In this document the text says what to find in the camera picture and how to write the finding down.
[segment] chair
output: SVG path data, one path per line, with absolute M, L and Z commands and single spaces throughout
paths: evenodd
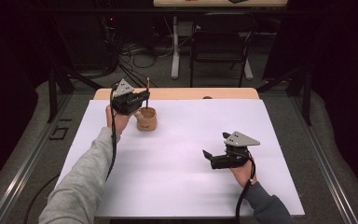
M 240 87 L 245 73 L 249 44 L 256 27 L 254 17 L 243 12 L 209 12 L 197 17 L 192 26 L 190 87 L 193 87 L 193 79 L 205 78 L 194 77 L 194 62 L 232 63 L 230 69 L 235 63 L 241 63 L 241 74 L 234 77 L 240 80 Z

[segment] brown container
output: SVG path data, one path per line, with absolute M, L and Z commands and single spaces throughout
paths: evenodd
M 137 114 L 135 114 L 137 119 L 136 127 L 140 131 L 151 132 L 155 131 L 157 128 L 157 113 L 156 110 L 152 107 L 142 107 Z

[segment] wooden cup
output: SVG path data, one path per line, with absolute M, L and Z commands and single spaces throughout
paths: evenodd
M 152 107 L 142 107 L 136 114 L 136 127 L 139 131 L 151 132 L 157 128 L 157 113 Z

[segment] long sleeve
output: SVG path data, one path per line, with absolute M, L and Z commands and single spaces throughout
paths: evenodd
M 282 201 L 276 195 L 270 196 L 260 182 L 248 189 L 245 199 L 254 209 L 255 219 L 262 224 L 296 223 Z
M 101 129 L 90 149 L 51 192 L 39 223 L 93 223 L 112 162 L 111 135 L 110 128 Z

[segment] table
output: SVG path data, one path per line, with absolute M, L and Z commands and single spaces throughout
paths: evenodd
M 304 215 L 267 109 L 255 89 L 152 88 L 150 92 L 149 106 L 157 110 L 158 127 L 140 132 L 136 119 L 130 119 L 96 217 L 234 217 L 241 187 L 228 169 L 212 170 L 202 150 L 224 154 L 222 132 L 235 131 L 261 142 L 249 150 L 264 188 L 278 195 L 291 215 Z M 109 95 L 110 89 L 100 89 L 89 102 L 57 183 L 105 125 Z M 204 96 L 213 99 L 201 100 Z M 252 213 L 244 201 L 241 216 Z
M 247 0 L 233 4 L 228 0 L 154 0 L 155 7 L 285 7 L 288 0 Z M 178 47 L 178 21 L 173 17 L 173 59 L 172 72 L 173 79 L 179 78 L 179 47 Z M 246 61 L 245 75 L 247 79 L 253 79 L 252 70 L 249 62 Z

